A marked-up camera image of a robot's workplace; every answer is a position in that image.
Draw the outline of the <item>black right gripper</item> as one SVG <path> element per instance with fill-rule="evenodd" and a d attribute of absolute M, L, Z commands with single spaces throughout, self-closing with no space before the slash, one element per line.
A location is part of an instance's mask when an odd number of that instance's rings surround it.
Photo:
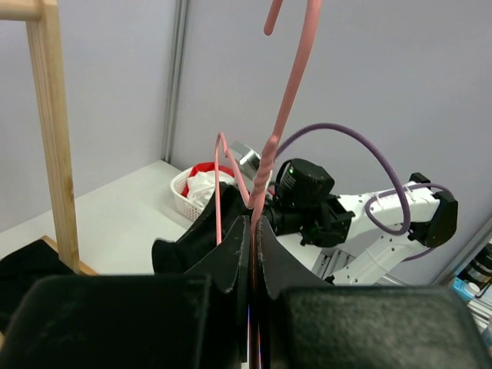
<path fill-rule="evenodd" d="M 276 201 L 267 203 L 267 219 L 276 236 L 296 234 L 304 227 L 308 211 L 284 206 Z"/>

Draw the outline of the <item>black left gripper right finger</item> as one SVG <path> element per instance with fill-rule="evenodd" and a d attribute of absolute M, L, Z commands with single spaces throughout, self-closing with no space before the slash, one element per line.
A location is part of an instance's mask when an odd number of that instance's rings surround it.
<path fill-rule="evenodd" d="M 465 303 L 447 288 L 335 287 L 258 224 L 264 368 L 489 368 Z"/>

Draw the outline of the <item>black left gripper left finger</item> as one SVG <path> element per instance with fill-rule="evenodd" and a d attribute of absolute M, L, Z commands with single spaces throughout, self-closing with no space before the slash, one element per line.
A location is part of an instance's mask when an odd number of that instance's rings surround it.
<path fill-rule="evenodd" d="M 183 274 L 50 276 L 22 298 L 3 368 L 239 368 L 250 222 Z"/>

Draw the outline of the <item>pink hanger of black top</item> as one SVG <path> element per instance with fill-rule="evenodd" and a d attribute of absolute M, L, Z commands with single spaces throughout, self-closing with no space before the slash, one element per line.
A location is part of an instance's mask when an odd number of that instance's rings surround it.
<path fill-rule="evenodd" d="M 311 49 L 317 31 L 317 26 L 321 12 L 321 1 L 310 0 L 306 5 L 304 23 L 301 29 L 301 37 L 298 49 L 294 58 L 288 83 L 284 91 L 284 96 L 278 111 L 278 116 L 270 138 L 267 139 L 261 152 L 261 160 L 258 171 L 254 177 L 253 189 L 248 191 L 244 180 L 240 174 L 238 165 L 232 158 L 231 150 L 228 148 L 226 138 L 220 131 L 218 132 L 214 147 L 214 184 L 215 184 L 215 226 L 216 226 L 216 243 L 222 241 L 221 235 L 221 200 L 219 185 L 219 153 L 230 161 L 231 168 L 237 176 L 237 183 L 242 200 L 246 208 L 251 209 L 251 226 L 250 226 L 250 245 L 249 245 L 249 265 L 248 265 L 248 287 L 249 287 L 249 318 L 248 318 L 248 363 L 251 368 L 261 366 L 260 354 L 260 324 L 259 324 L 259 305 L 258 305 L 258 241 L 256 232 L 264 208 L 264 200 L 267 191 L 267 184 L 270 173 L 274 168 L 274 159 L 277 154 L 278 145 L 284 132 L 292 105 L 298 93 L 301 80 L 306 69 Z"/>

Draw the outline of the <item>red tank top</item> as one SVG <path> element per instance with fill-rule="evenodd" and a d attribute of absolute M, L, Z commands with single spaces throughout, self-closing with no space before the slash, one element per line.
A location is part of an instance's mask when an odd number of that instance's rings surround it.
<path fill-rule="evenodd" d="M 184 189 L 181 194 L 189 198 L 199 190 L 214 187 L 214 162 L 196 164 L 186 176 Z"/>

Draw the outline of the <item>black tank top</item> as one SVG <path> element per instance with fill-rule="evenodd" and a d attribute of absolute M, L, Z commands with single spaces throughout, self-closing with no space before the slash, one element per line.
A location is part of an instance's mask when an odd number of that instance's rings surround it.
<path fill-rule="evenodd" d="M 220 183 L 221 234 L 225 236 L 235 219 L 249 216 L 238 186 Z M 197 220 L 177 240 L 156 239 L 151 248 L 155 274 L 185 273 L 216 245 L 215 204 L 211 199 Z M 28 290 L 42 278 L 71 275 L 58 253 L 39 239 L 1 259 L 1 332 L 7 331 L 13 315 Z"/>

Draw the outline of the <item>white camisole top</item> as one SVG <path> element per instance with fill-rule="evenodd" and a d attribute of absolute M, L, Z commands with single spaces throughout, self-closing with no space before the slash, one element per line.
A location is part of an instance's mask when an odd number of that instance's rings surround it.
<path fill-rule="evenodd" d="M 214 171 L 199 171 L 187 179 L 187 199 L 197 208 L 205 208 L 214 194 L 215 175 Z"/>

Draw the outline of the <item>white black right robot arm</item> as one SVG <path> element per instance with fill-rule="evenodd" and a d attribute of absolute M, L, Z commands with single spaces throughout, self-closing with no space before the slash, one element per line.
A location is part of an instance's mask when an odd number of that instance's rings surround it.
<path fill-rule="evenodd" d="M 396 191 L 332 194 L 334 179 L 319 165 L 295 158 L 281 166 L 264 210 L 274 234 L 299 234 L 301 245 L 321 249 L 311 272 L 335 286 L 372 285 L 404 261 L 447 243 L 457 230 L 458 202 L 413 173 L 403 187 L 410 226 Z"/>

